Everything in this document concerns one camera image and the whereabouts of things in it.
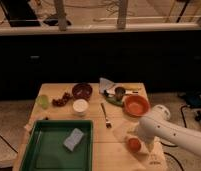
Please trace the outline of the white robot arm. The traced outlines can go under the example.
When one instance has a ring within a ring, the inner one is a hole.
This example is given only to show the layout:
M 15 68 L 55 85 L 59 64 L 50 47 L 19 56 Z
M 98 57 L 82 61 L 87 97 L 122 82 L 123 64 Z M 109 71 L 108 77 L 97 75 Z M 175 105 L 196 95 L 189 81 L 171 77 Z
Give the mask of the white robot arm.
M 167 107 L 155 105 L 139 119 L 135 133 L 146 144 L 159 137 L 201 157 L 201 132 L 172 124 L 170 117 Z

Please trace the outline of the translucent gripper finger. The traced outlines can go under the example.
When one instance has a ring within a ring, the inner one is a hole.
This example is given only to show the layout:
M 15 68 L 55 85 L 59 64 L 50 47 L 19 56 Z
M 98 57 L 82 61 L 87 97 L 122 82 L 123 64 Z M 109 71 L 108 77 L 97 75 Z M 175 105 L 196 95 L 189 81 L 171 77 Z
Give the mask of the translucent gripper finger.
M 155 141 L 154 140 L 152 140 L 150 142 L 145 141 L 144 145 L 145 145 L 145 148 L 147 150 L 147 153 L 150 154 L 154 149 Z

